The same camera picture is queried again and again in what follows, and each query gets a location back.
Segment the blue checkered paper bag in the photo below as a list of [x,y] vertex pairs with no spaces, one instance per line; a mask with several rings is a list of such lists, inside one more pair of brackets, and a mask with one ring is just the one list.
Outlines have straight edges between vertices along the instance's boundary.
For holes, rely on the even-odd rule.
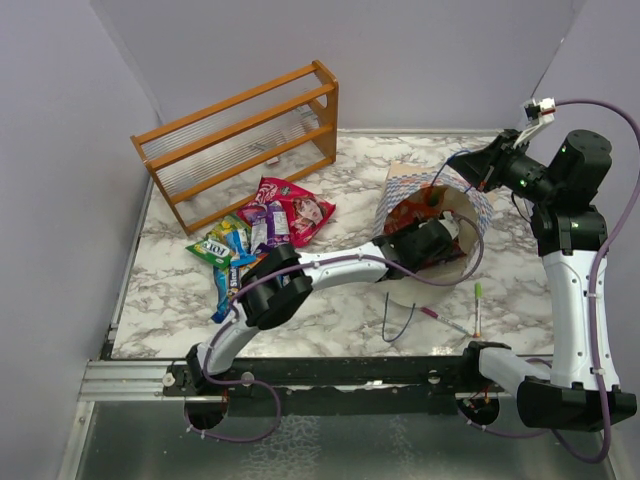
[[418,271],[418,275],[427,280],[446,282],[448,284],[446,287],[426,285],[411,277],[379,285],[387,302],[417,310],[421,307],[433,309],[453,291],[455,281],[473,270],[474,264],[479,259],[481,240],[494,214],[488,197],[472,190],[470,185],[456,173],[448,171],[437,173],[425,167],[394,162],[388,170],[383,193],[376,209],[373,235],[388,235],[383,232],[383,229],[385,219],[391,210],[412,193],[432,186],[447,188],[441,213],[449,211],[464,217],[458,222],[460,232],[456,240],[459,241],[466,256],[453,262],[433,265],[430,268],[421,267]]

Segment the red pink snack bag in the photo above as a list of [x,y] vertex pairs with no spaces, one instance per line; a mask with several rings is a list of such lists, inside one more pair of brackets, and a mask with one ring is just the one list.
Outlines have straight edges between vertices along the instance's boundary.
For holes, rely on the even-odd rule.
[[336,205],[284,179],[263,177],[256,197],[260,204],[279,202],[287,217],[291,243],[308,245],[336,210]]

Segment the purple snack bag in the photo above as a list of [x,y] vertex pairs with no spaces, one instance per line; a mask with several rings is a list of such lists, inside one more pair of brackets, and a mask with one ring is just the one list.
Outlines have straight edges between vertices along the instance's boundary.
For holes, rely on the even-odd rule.
[[268,253],[292,242],[288,218],[279,201],[245,206],[239,216],[251,227],[250,247],[253,254]]

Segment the small blue snack packet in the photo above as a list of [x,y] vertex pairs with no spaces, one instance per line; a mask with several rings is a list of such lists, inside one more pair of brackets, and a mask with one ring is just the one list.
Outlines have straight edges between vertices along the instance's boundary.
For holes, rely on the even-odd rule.
[[250,251],[249,238],[245,229],[233,229],[226,235],[226,241],[234,252],[230,261],[231,266],[242,267],[256,261],[256,256]]

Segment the green snack bag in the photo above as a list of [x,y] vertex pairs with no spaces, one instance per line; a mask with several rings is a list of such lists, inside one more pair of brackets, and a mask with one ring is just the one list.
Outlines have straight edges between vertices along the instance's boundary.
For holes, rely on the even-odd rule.
[[206,263],[224,269],[230,265],[234,252],[226,241],[233,229],[243,228],[250,240],[250,227],[237,215],[231,214],[214,222],[212,229],[199,241],[188,245],[186,250]]

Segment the blue gummy snack bag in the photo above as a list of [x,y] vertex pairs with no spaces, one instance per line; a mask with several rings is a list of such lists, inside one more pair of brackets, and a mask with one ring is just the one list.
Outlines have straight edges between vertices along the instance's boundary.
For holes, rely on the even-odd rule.
[[217,290],[217,306],[214,313],[211,315],[211,320],[220,324],[224,321],[231,309],[231,298],[241,288],[242,276],[256,266],[264,255],[258,256],[252,263],[242,266],[229,265],[224,269],[213,267],[213,280]]

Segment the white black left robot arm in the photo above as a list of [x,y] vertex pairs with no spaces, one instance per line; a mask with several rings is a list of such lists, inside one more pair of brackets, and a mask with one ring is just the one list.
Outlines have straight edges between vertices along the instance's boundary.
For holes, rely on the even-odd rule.
[[311,293],[416,278],[428,262],[453,250],[459,231],[459,223],[443,214],[333,253],[300,253],[290,244],[275,248],[241,278],[218,332],[187,354],[186,382],[199,394],[214,392],[241,350],[257,334],[288,322]]

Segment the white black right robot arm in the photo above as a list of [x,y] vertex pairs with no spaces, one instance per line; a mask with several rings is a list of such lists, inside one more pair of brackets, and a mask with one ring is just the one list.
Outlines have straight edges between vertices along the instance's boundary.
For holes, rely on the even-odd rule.
[[533,205],[530,226],[551,293],[553,363],[538,369],[508,346],[471,342],[459,367],[461,383],[481,391],[494,382],[513,395],[531,428],[594,432],[637,412],[625,393],[608,344],[604,305],[608,238],[591,201],[612,160],[611,144],[588,130],[570,132],[544,166],[505,130],[487,147],[453,158],[450,166],[479,192],[505,187]]

